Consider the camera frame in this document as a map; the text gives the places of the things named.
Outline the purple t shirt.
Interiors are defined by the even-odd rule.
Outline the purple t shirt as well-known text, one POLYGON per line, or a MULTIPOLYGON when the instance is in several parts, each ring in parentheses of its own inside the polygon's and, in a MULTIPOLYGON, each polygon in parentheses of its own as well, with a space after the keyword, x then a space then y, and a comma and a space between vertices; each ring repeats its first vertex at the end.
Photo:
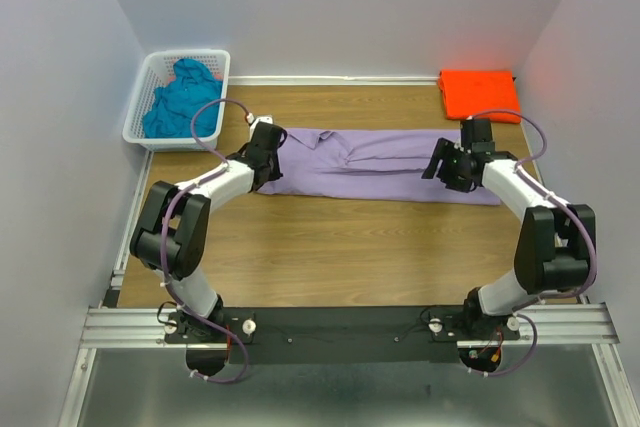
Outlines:
POLYGON ((278 149, 283 176, 265 183, 264 195, 319 196, 497 206, 499 198, 480 188, 449 190, 424 179, 439 139, 459 139, 455 130, 323 130, 289 128, 278 149))

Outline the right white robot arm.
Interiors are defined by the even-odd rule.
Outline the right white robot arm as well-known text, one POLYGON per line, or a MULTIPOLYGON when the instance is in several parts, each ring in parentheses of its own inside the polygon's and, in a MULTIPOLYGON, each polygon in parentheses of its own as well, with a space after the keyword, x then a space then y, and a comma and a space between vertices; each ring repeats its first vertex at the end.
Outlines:
POLYGON ((541 300, 577 297, 595 282, 594 210, 559 197, 529 175, 512 153, 497 150, 488 118, 461 121, 457 141, 438 139, 422 176, 461 193, 482 187, 521 225, 512 269, 470 291, 452 317, 450 326, 464 335, 483 338, 518 310, 541 300))

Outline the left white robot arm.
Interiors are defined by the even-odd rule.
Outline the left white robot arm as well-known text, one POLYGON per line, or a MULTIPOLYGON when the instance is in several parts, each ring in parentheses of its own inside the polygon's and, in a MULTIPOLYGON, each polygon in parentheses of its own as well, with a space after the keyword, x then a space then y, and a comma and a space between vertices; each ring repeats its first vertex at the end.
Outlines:
POLYGON ((144 201, 130 254, 159 276, 161 287, 188 318, 188 331, 201 342, 226 331, 221 296, 200 267, 210 215, 282 177, 278 150, 287 137, 270 117, 259 117, 250 126, 249 141, 218 167, 178 184, 159 181, 144 201))

